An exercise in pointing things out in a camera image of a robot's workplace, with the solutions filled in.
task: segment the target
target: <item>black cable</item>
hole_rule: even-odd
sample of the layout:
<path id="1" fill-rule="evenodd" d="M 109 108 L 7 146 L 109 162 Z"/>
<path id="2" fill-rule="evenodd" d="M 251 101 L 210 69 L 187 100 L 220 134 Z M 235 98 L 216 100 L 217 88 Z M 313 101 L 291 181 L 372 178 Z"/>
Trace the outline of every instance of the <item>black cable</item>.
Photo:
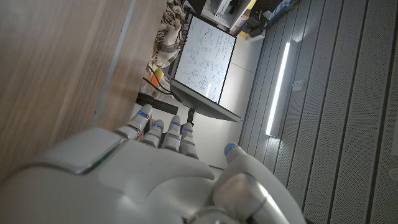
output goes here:
<path id="1" fill-rule="evenodd" d="M 163 93 L 163 94 L 166 94 L 166 95 L 173 95 L 173 93 L 166 93 L 166 92 L 163 92 L 162 90 L 160 90 L 160 89 L 158 89 L 154 84 L 152 84 L 148 79 L 146 79 L 145 77 L 143 78 L 147 83 L 149 83 L 151 86 L 153 86 L 154 88 L 156 88 L 156 90 L 157 91 L 159 91 L 159 92 L 161 92 L 161 93 Z"/>
<path id="2" fill-rule="evenodd" d="M 157 76 L 155 75 L 154 70 L 153 70 L 149 65 L 147 65 L 147 67 L 148 67 L 148 68 L 152 71 L 152 73 L 154 74 L 154 76 L 155 76 L 155 78 L 156 78 L 156 80 L 157 80 L 157 83 L 159 83 L 160 87 L 162 87 L 162 88 L 163 88 L 164 90 L 166 90 L 167 92 L 171 93 L 170 90 L 164 88 L 164 87 L 162 86 L 162 84 L 160 84 L 160 81 L 159 81 L 159 79 L 157 78 Z"/>

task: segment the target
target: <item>wooden surface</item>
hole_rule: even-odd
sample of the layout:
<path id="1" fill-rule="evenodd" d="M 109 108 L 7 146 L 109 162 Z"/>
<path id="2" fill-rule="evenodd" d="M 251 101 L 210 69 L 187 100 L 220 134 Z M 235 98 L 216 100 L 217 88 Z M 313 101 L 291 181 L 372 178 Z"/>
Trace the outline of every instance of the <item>wooden surface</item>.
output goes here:
<path id="1" fill-rule="evenodd" d="M 0 181 L 91 126 L 130 2 L 0 2 Z M 128 121 L 164 9 L 136 1 L 99 126 Z"/>
<path id="2" fill-rule="evenodd" d="M 163 12 L 166 6 L 166 1 L 163 2 L 164 4 L 149 4 L 149 1 L 141 1 L 140 5 L 139 1 L 136 2 L 112 81 L 96 123 L 98 127 L 113 130 L 129 121 L 142 77 L 147 73 L 146 64 L 159 28 L 159 22 L 153 29 L 153 24 L 144 21 L 160 21 L 162 13 L 159 12 Z"/>

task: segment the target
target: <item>metal strip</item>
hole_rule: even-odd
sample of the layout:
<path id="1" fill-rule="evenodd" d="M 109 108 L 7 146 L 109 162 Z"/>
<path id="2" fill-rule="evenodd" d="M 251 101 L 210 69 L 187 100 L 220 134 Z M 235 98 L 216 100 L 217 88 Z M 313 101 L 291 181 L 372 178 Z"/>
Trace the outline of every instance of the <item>metal strip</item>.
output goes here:
<path id="1" fill-rule="evenodd" d="M 109 66 L 108 74 L 106 75 L 104 87 L 102 89 L 101 96 L 99 97 L 97 109 L 95 110 L 93 121 L 91 122 L 91 127 L 95 127 L 98 122 L 98 119 L 100 118 L 101 110 L 105 101 L 106 92 L 108 91 L 108 88 L 111 84 L 114 68 L 116 66 L 116 62 L 118 61 L 120 50 L 122 49 L 124 37 L 126 36 L 127 28 L 129 27 L 132 12 L 134 10 L 135 5 L 136 5 L 136 0 L 131 0 L 129 10 L 127 11 L 127 15 L 124 20 L 122 31 L 119 36 L 118 44 L 116 45 L 116 49 L 113 54 L 112 62 L 111 65 Z"/>

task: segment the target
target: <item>robotic hand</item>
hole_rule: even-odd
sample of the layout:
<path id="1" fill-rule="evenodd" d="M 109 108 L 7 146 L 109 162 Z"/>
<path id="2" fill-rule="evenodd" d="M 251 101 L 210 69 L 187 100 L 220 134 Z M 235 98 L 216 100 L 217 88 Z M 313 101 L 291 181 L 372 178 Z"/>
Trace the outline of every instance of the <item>robotic hand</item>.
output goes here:
<path id="1" fill-rule="evenodd" d="M 44 151 L 0 183 L 0 223 L 305 223 L 285 187 L 237 144 L 218 180 L 190 123 L 150 121 L 145 105 L 113 133 L 94 128 Z"/>

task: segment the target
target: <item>patterned cloth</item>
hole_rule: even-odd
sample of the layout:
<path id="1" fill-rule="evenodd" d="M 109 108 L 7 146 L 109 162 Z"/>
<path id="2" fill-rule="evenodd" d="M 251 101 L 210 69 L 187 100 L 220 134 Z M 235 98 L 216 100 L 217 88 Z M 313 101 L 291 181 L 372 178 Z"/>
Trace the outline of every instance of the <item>patterned cloth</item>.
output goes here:
<path id="1" fill-rule="evenodd" d="M 167 7 L 156 35 L 154 54 L 149 60 L 150 67 L 156 65 L 164 68 L 170 65 L 184 46 L 188 32 L 181 29 L 185 24 L 184 1 L 167 0 Z"/>

